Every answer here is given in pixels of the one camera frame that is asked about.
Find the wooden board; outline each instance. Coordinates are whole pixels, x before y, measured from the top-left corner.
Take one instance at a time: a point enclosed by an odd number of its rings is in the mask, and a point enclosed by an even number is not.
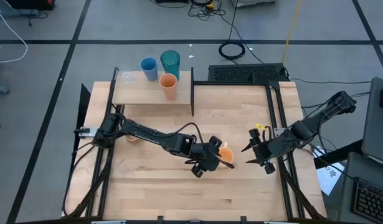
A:
[[[180,79],[177,81],[177,100],[167,100],[159,85],[159,77],[156,81],[148,81],[143,72],[133,72],[135,79],[131,83],[121,80],[121,72],[118,74],[112,102],[116,105],[138,104],[182,104],[191,103],[191,72],[180,71]]]
[[[85,125],[99,127],[106,103],[100,98],[106,99],[108,88],[108,82],[95,83]],[[288,124],[301,119],[295,83],[281,83],[281,95]],[[250,221],[286,220],[279,173],[266,175],[262,167],[245,163],[254,157],[252,150],[240,152],[248,144],[248,130],[255,123],[271,125],[264,87],[195,86],[194,117],[184,107],[131,105],[126,106],[125,114],[162,132],[172,132],[193,121],[199,125],[205,141],[215,135],[228,142],[236,168],[220,167],[197,179],[190,171],[191,165],[184,164],[185,159],[171,156],[149,142],[133,145],[124,138],[118,139],[104,219],[156,220],[158,215],[163,215],[165,220],[240,220],[240,216],[247,216]],[[183,132],[196,134],[192,127]],[[67,200],[69,211],[90,187],[95,152],[79,163],[73,175]],[[294,157],[302,191],[319,213],[326,216],[313,158],[305,151],[295,151]],[[295,199],[292,202],[296,216]],[[97,206],[94,208],[93,214],[97,214]]]

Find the black keyboard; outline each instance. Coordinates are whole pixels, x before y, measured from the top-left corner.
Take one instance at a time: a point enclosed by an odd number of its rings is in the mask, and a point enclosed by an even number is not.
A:
[[[289,81],[282,63],[210,65],[210,81],[266,82]]]
[[[383,188],[363,179],[355,181],[352,212],[376,223],[383,223]]]

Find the wooden table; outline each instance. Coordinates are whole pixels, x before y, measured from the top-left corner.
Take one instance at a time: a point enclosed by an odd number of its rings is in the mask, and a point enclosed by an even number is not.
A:
[[[95,82],[85,124],[100,127],[104,117],[110,82]],[[303,118],[296,85],[280,83],[288,124]],[[185,159],[169,155],[159,146],[142,141],[131,144],[116,140],[104,219],[107,220],[286,220],[283,192],[278,171],[267,175],[263,167],[246,164],[254,158],[252,150],[241,153],[249,140],[248,130],[256,123],[271,125],[264,86],[195,86],[195,115],[186,105],[129,105],[125,114],[136,122],[170,133],[193,121],[207,141],[212,135],[227,141],[235,154],[235,169],[219,167],[200,179],[191,173]],[[280,124],[277,104],[277,122]],[[184,131],[196,134],[193,127]],[[83,139],[80,146],[91,139]],[[77,158],[84,152],[79,151]],[[67,198],[71,212],[90,188],[97,150],[87,155],[73,174]],[[326,210],[311,154],[294,152],[301,190],[311,204],[326,216]],[[296,203],[290,189],[293,215]],[[93,214],[97,214],[100,193],[96,194]]]

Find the yellow cable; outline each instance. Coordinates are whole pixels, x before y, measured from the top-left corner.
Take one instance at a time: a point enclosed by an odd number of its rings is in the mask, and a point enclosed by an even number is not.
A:
[[[288,50],[288,43],[290,42],[290,39],[292,36],[292,31],[293,31],[293,26],[295,25],[296,18],[298,17],[300,7],[301,7],[301,0],[298,1],[298,5],[296,6],[296,11],[295,11],[295,15],[293,15],[291,29],[288,33],[288,38],[286,39],[285,50],[284,50],[284,54],[283,54],[283,65],[285,65],[285,56],[286,56],[286,51]]]

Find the black floor stripe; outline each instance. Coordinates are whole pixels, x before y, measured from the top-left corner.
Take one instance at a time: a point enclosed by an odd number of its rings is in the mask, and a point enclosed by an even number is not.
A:
[[[379,59],[381,65],[382,65],[382,68],[383,68],[383,53],[382,53],[381,48],[379,47],[379,43],[377,42],[376,37],[374,36],[374,33],[372,32],[371,27],[368,24],[366,16],[364,15],[363,10],[361,9],[359,2],[357,0],[352,0],[352,2],[354,4],[354,7],[356,8],[357,14],[360,17],[361,22],[363,23],[363,26],[367,32],[368,37],[373,42],[374,50],[376,51],[378,59]]]
[[[71,44],[72,40],[24,40],[27,44]],[[137,45],[137,44],[223,44],[225,40],[77,40],[76,44]],[[286,40],[244,40],[246,44],[284,45]],[[22,44],[20,40],[0,40],[0,44]],[[372,40],[290,40],[291,45],[372,45]]]
[[[72,40],[24,40],[27,44],[71,44]],[[21,40],[0,40],[0,44],[23,44]]]
[[[86,0],[85,5],[83,6],[83,10],[82,10],[82,13],[80,15],[80,18],[79,18],[79,21],[77,24],[77,28],[75,30],[75,33],[73,34],[73,37],[72,37],[71,45],[68,49],[67,56],[66,56],[64,63],[62,65],[60,75],[57,79],[57,83],[55,84],[54,91],[53,91],[52,97],[50,99],[49,106],[47,107],[47,111],[46,111],[46,114],[45,114],[43,122],[42,122],[42,126],[40,127],[39,133],[37,135],[35,146],[32,150],[31,157],[28,161],[28,165],[25,169],[24,176],[22,177],[21,184],[20,184],[19,189],[17,191],[17,195],[14,199],[14,203],[11,207],[10,214],[7,218],[7,223],[15,223],[16,222],[19,210],[21,208],[22,201],[23,201],[24,196],[26,194],[29,182],[30,182],[31,177],[32,177],[32,173],[33,173],[35,165],[36,165],[37,158],[38,158],[39,153],[40,153],[40,149],[41,149],[42,144],[43,144],[43,140],[44,140],[46,132],[47,132],[47,128],[49,127],[50,120],[51,120],[53,112],[54,112],[55,104],[57,103],[57,99],[58,99],[59,94],[60,94],[62,83],[64,82],[64,78],[65,78],[65,75],[67,73],[67,70],[68,70],[68,67],[69,67],[69,64],[70,64],[70,61],[72,58],[73,51],[75,50],[76,41],[79,38],[79,34],[80,34],[81,28],[83,26],[83,22],[85,21],[85,17],[86,17],[86,14],[87,14],[87,11],[88,11],[88,8],[90,5],[90,1],[91,0]]]
[[[136,45],[136,44],[223,44],[226,40],[78,40],[77,44]],[[244,40],[246,44],[283,45],[286,40]],[[371,45],[370,40],[291,40],[295,45]]]

